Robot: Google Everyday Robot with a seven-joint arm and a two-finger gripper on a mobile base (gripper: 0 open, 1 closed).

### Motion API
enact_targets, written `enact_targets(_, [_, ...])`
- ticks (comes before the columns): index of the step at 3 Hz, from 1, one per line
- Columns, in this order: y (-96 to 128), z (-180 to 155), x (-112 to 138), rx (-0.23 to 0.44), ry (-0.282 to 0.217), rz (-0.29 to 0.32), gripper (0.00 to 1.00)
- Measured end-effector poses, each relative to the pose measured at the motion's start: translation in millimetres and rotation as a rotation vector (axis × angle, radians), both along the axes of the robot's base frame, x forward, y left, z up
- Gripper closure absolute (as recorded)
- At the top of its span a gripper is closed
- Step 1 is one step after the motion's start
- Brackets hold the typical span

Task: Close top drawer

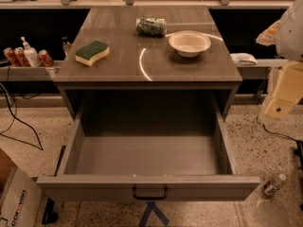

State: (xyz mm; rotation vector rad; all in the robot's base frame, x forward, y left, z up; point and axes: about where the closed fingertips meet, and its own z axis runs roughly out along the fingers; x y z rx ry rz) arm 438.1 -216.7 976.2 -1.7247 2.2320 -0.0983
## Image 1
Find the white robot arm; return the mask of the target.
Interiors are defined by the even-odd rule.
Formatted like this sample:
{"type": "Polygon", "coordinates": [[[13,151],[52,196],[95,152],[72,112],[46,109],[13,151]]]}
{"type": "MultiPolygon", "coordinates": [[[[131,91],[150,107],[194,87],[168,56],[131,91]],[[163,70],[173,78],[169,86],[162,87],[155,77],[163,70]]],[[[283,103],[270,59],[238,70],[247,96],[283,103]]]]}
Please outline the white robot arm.
{"type": "Polygon", "coordinates": [[[261,122],[279,121],[303,98],[303,0],[295,0],[256,42],[274,44],[277,54],[289,61],[278,71],[275,88],[259,114],[261,122]]]}

